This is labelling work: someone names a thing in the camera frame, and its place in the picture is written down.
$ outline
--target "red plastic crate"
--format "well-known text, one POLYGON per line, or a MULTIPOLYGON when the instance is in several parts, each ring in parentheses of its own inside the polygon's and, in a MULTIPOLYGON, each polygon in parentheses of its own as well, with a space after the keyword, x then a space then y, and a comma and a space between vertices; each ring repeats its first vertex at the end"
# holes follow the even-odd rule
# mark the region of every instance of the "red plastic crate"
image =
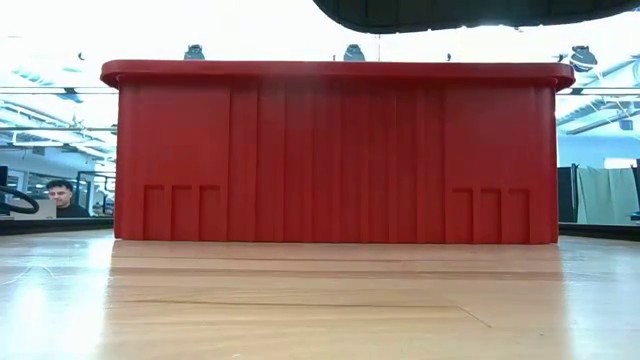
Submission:
POLYGON ((116 236, 557 241, 562 64, 111 61, 116 236))

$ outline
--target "wooden floor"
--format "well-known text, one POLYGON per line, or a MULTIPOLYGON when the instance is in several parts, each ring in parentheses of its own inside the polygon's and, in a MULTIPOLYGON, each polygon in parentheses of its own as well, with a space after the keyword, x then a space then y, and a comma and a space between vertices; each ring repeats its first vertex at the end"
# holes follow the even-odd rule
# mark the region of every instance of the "wooden floor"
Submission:
POLYGON ((0 237, 2 359, 639 359, 640 243, 0 237))

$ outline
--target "bin rim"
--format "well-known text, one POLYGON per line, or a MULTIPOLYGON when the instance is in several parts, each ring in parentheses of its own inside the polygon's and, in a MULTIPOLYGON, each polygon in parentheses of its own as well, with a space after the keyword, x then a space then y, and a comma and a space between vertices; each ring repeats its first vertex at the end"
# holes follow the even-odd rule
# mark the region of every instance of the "bin rim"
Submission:
POLYGON ((112 60, 100 80, 120 87, 122 76, 139 77, 344 77, 433 81, 550 82, 556 91, 575 82, 561 63, 399 63, 304 61, 112 60))

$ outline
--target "dark hair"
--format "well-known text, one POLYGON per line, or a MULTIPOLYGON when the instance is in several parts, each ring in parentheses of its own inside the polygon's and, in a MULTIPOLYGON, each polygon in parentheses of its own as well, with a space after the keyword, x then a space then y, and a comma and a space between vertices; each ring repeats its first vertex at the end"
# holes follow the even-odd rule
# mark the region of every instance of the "dark hair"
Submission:
POLYGON ((47 183, 47 190, 51 190, 54 187, 66 187, 73 192, 73 185, 67 180, 51 180, 47 183))

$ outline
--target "laptop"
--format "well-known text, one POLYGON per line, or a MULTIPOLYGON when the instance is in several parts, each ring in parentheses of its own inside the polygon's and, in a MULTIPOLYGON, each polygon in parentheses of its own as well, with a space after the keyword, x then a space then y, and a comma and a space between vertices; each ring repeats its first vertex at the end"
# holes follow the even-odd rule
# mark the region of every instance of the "laptop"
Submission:
MULTIPOLYGON (((47 220, 56 218, 56 202, 54 200, 36 200, 40 205, 40 210, 35 214, 20 214, 11 212, 14 220, 47 220)), ((11 205, 20 207, 31 207, 26 201, 20 199, 12 199, 11 205)))

